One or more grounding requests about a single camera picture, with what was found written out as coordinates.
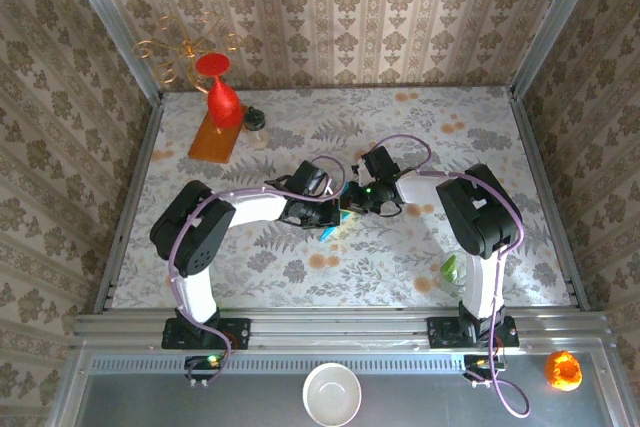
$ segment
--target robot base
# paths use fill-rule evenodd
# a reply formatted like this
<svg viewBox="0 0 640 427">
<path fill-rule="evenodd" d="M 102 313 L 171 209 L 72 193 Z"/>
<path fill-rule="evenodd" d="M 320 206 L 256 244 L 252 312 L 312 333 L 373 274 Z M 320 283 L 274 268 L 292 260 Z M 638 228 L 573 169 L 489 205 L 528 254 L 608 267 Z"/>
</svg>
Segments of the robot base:
<svg viewBox="0 0 640 427">
<path fill-rule="evenodd" d="M 220 311 L 205 325 L 225 334 L 233 350 L 247 350 L 251 336 L 251 319 L 220 318 Z M 176 309 L 176 318 L 167 319 L 162 332 L 162 348 L 167 350 L 225 350 L 218 336 L 198 329 L 187 321 Z"/>
<path fill-rule="evenodd" d="M 488 335 L 476 342 L 469 336 L 463 335 L 459 317 L 429 317 L 427 319 L 427 334 L 431 349 L 469 349 L 486 348 L 489 343 Z M 520 347 L 516 322 L 513 317 L 504 316 L 503 322 L 496 327 L 495 336 L 500 339 L 504 347 Z"/>
</svg>

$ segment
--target blue object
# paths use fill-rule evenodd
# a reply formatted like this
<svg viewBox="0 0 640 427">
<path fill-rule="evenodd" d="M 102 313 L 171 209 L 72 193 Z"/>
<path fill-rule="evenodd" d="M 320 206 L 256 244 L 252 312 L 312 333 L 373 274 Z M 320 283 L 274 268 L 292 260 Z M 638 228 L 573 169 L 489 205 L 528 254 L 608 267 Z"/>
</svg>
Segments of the blue object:
<svg viewBox="0 0 640 427">
<path fill-rule="evenodd" d="M 350 215 L 351 215 L 351 212 L 344 212 L 343 211 L 342 215 L 340 216 L 340 222 L 342 222 L 344 219 L 346 219 Z M 328 229 L 325 229 L 324 232 L 322 233 L 322 235 L 320 236 L 320 242 L 323 242 L 327 237 L 329 237 L 331 235 L 331 232 L 333 232 L 337 228 L 338 227 L 329 227 Z"/>
</svg>

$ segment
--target patterned tablecloth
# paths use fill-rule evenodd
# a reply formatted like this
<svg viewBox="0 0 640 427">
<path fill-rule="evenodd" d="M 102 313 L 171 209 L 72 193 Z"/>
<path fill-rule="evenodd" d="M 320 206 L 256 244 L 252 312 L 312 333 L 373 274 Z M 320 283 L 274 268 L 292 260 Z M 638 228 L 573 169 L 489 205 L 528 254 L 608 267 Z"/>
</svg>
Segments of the patterned tablecloth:
<svg viewBox="0 0 640 427">
<path fill-rule="evenodd" d="M 509 256 L 504 296 L 509 305 L 568 305 L 549 229 L 505 89 L 377 88 L 247 91 L 243 102 L 267 116 L 271 143 L 249 147 L 240 133 L 227 165 L 187 157 L 205 112 L 200 93 L 169 94 L 138 205 L 114 308 L 171 307 L 167 265 L 149 231 L 186 182 L 212 189 L 259 186 L 292 174 L 301 161 L 331 154 L 347 166 L 374 142 L 411 133 L 433 149 L 430 167 L 464 170 L 486 163 L 522 211 L 527 238 Z M 410 140 L 387 146 L 401 168 L 418 164 L 423 148 Z M 327 171 L 339 177 L 337 168 Z M 352 215 L 327 240 L 278 222 L 234 227 L 211 268 L 222 308 L 312 306 L 453 306 L 440 288 L 438 268 L 456 248 L 448 221 L 433 197 L 405 206 L 391 219 Z"/>
</svg>

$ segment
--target jar lid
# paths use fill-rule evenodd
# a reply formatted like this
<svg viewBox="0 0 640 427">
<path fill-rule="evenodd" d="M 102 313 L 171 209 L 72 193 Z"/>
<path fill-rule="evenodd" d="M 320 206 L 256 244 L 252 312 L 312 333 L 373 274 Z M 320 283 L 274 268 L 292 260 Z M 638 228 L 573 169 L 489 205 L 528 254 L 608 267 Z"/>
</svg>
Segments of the jar lid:
<svg viewBox="0 0 640 427">
<path fill-rule="evenodd" d="M 255 132 L 256 130 L 264 129 L 266 121 L 264 118 L 264 112 L 261 110 L 249 107 L 244 114 L 244 126 L 247 130 Z"/>
</svg>

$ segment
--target glass jar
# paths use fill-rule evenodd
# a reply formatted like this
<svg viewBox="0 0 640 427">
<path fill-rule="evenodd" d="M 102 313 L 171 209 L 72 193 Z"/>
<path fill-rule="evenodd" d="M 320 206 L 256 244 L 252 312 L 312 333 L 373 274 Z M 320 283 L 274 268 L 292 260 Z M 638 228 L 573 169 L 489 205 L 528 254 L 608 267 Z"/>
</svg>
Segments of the glass jar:
<svg viewBox="0 0 640 427">
<path fill-rule="evenodd" d="M 470 259 L 469 254 L 454 250 L 442 256 L 440 267 L 440 288 L 445 292 L 461 296 L 467 284 L 467 268 Z"/>
<path fill-rule="evenodd" d="M 249 107 L 244 114 L 244 127 L 247 130 L 247 141 L 254 149 L 264 149 L 269 145 L 271 136 L 266 129 L 264 112 Z"/>
</svg>

